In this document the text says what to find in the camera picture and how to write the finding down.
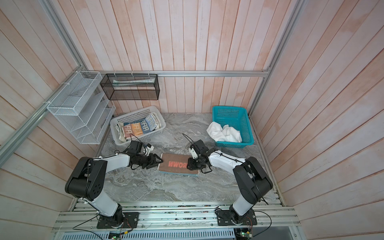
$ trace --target gray marble surface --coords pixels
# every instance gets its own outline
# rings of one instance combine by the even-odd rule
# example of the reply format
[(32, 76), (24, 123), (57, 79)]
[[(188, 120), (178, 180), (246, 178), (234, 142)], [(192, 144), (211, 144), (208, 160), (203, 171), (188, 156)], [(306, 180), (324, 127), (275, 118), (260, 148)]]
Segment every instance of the gray marble surface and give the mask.
[[(212, 114), (204, 113), (162, 113), (166, 122), (163, 133), (148, 141), (155, 147), (153, 153), (159, 156), (162, 153), (186, 154), (189, 141), (182, 133), (193, 140), (201, 139), (207, 147), (215, 146), (215, 141), (209, 137), (206, 129), (212, 122)], [(245, 148), (221, 148), (224, 153), (236, 157), (248, 158), (253, 156), (261, 161), (260, 151), (256, 144)], [(117, 147), (112, 134), (109, 135), (101, 154), (110, 156), (115, 150), (124, 150)], [(198, 177), (175, 175), (159, 172), (156, 167), (146, 170), (138, 168), (121, 168), (106, 174), (104, 190), (117, 202), (133, 201), (235, 201), (240, 191), (236, 179), (220, 168), (212, 167), (208, 174), (200, 173)], [(274, 200), (270, 191), (265, 200)]]

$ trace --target mounting plate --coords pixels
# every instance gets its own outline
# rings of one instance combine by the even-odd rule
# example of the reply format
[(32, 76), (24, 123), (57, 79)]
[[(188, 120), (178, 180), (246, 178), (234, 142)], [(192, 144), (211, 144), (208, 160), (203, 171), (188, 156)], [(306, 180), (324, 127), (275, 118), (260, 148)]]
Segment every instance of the mounting plate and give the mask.
[(216, 210), (216, 214), (218, 216), (217, 224), (219, 226), (233, 226), (235, 224), (248, 226), (257, 225), (256, 217), (254, 217), (255, 212), (252, 209), (248, 210), (248, 212), (240, 220), (235, 222), (235, 224), (232, 222), (231, 212), (231, 210)]
[[(123, 221), (125, 223), (124, 228), (129, 228), (127, 221), (132, 228), (136, 228), (137, 227), (137, 221), (139, 220), (139, 213), (138, 212), (123, 212), (123, 214), (124, 214), (124, 220)], [(108, 224), (108, 221), (100, 218), (99, 222), (97, 223), (96, 228), (97, 229), (108, 229), (108, 228), (112, 228), (112, 227)]]

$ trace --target white towel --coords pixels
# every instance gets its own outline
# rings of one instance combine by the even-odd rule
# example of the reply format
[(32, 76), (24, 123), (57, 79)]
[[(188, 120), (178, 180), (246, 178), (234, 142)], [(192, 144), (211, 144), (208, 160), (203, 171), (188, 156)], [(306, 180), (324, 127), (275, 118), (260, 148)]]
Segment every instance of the white towel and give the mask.
[(242, 142), (240, 131), (229, 125), (224, 125), (224, 128), (217, 122), (212, 122), (207, 128), (207, 133), (216, 142)]

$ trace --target teal basket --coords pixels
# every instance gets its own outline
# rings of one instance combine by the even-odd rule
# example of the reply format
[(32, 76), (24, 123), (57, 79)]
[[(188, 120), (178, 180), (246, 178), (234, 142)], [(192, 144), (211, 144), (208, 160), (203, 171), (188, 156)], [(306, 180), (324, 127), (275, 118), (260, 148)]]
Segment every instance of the teal basket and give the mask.
[(247, 110), (240, 107), (216, 106), (212, 108), (212, 121), (223, 127), (229, 125), (240, 131), (243, 142), (216, 142), (218, 147), (243, 148), (253, 144), (253, 134), (249, 123)]

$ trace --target wall-mounted shelf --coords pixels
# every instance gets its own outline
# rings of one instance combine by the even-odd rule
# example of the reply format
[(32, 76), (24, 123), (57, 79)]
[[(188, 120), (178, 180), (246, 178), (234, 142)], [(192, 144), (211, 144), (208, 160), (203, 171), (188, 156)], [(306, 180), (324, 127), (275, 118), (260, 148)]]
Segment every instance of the wall-mounted shelf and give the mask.
[(99, 72), (81, 71), (60, 91), (48, 110), (82, 144), (99, 144), (116, 107), (94, 91)]

